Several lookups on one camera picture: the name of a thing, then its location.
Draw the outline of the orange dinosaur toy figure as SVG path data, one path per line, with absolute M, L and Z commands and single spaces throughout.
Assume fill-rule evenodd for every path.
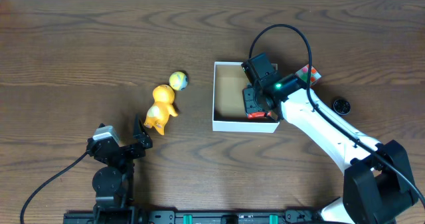
M 155 128 L 160 135 L 164 136 L 169 117 L 178 116 L 173 105 L 175 93 L 169 85 L 162 84 L 153 89 L 153 99 L 154 103 L 147 111 L 143 125 L 147 128 Z

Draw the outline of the multicolour puzzle cube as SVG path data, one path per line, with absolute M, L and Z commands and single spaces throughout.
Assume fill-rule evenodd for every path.
M 307 64 L 301 69 L 299 69 L 295 73 L 295 75 L 299 77 L 300 79 L 302 79 L 304 82 L 307 82 L 307 77 L 309 74 L 308 70 L 309 70 L 309 65 Z M 310 74 L 310 86 L 313 86 L 314 84 L 316 84 L 320 78 L 321 78 L 321 75 L 318 73 L 318 71 L 314 67 L 312 67 L 311 74 Z

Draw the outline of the yellow grey toy ball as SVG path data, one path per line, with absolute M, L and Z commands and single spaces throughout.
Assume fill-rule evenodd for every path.
M 188 85 L 189 79 L 184 72 L 174 72 L 169 77 L 169 85 L 174 90 L 184 90 Z

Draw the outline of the black round cap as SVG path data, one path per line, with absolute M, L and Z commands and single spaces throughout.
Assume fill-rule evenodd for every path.
M 335 99 L 332 107 L 333 111 L 340 116 L 348 115 L 351 111 L 350 103 L 344 98 Z

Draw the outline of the red grey toy truck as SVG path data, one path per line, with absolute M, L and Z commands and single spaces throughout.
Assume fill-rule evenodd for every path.
M 253 113 L 247 114 L 247 117 L 249 119 L 258 119 L 258 118 L 268 118 L 268 119 L 271 119 L 271 120 L 274 119 L 272 111 L 270 111 L 270 112 L 253 112 Z

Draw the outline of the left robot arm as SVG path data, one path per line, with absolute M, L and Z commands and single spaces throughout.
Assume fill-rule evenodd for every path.
M 88 139 L 87 154 L 106 165 L 92 179 L 92 187 L 96 192 L 92 221 L 95 224 L 147 221 L 145 212 L 132 205 L 134 160 L 144 157 L 145 151 L 153 147 L 153 141 L 138 115 L 135 117 L 133 138 L 135 143 L 120 146 L 114 127 L 100 124 Z

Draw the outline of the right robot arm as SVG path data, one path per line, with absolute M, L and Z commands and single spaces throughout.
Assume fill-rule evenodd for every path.
M 343 173 L 343 195 L 318 212 L 321 223 L 392 223 L 424 201 L 414 183 L 406 150 L 395 140 L 382 144 L 326 106 L 311 89 L 310 65 L 282 77 L 260 54 L 241 65 L 250 86 L 248 108 L 277 114 L 308 135 Z

